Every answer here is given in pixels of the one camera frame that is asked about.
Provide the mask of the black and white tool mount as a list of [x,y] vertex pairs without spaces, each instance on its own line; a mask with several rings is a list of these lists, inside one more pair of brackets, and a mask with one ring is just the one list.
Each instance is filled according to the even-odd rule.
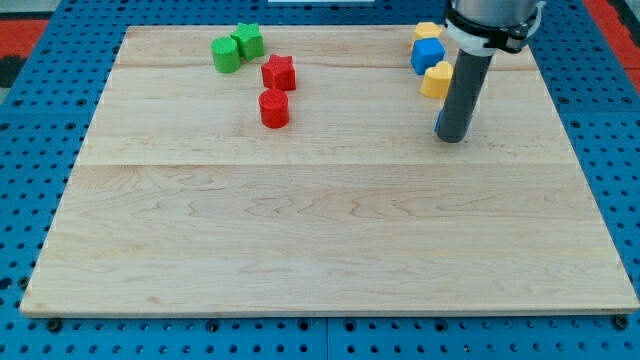
[[472,55],[516,54],[539,29],[544,6],[541,0],[449,0],[444,26]]

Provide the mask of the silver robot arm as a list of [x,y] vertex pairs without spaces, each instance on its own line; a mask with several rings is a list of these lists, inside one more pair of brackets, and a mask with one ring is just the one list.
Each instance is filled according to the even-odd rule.
[[449,0],[444,27],[459,46],[451,82],[434,131],[447,143],[467,134],[494,54],[517,54],[538,31],[541,0]]

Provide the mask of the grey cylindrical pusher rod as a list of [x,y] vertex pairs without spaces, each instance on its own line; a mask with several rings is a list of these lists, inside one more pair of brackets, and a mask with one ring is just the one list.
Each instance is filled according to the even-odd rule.
[[459,143],[466,137],[491,61],[492,55],[476,56],[464,50],[458,52],[442,108],[444,118],[440,136],[436,134],[442,141]]

